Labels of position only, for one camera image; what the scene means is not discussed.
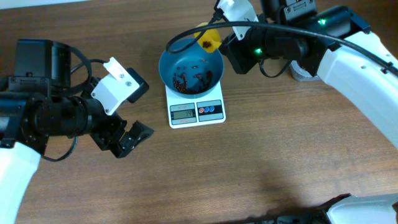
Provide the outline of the yellow measuring scoop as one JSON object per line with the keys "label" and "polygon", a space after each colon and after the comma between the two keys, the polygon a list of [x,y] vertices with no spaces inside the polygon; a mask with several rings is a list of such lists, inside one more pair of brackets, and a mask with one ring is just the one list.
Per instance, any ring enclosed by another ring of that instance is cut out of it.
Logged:
{"label": "yellow measuring scoop", "polygon": [[209,29],[197,40],[199,46],[206,52],[213,53],[221,45],[221,36],[216,29]]}

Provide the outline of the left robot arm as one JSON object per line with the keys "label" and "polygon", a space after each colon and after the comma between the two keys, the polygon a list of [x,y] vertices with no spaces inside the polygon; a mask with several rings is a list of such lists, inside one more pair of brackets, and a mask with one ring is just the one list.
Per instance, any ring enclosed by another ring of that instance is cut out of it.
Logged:
{"label": "left robot arm", "polygon": [[14,223],[29,182],[46,158],[50,137],[74,144],[89,135],[102,151],[126,157],[153,130],[118,114],[148,84],[115,58],[103,61],[107,75],[93,76],[92,59],[77,48],[45,39],[21,39],[15,71],[1,79],[1,222]]}

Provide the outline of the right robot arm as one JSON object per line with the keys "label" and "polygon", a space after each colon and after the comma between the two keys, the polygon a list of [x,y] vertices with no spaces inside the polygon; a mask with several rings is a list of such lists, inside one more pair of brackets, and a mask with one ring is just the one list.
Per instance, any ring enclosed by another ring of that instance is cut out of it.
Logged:
{"label": "right robot arm", "polygon": [[397,144],[397,59],[350,8],[318,12],[314,1],[217,1],[233,32],[220,45],[234,71],[245,74],[267,59],[296,62],[354,104]]}

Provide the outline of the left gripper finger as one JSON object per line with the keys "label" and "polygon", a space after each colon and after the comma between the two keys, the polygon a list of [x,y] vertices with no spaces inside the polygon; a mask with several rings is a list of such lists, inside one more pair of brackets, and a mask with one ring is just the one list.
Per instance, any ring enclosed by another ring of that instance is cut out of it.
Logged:
{"label": "left gripper finger", "polygon": [[111,145],[110,151],[116,158],[124,158],[153,134],[154,130],[152,128],[140,121],[136,121],[128,132],[125,132],[115,144]]}
{"label": "left gripper finger", "polygon": [[149,90],[149,85],[133,68],[128,68],[127,72],[139,84],[139,88],[127,98],[128,102],[135,103]]}

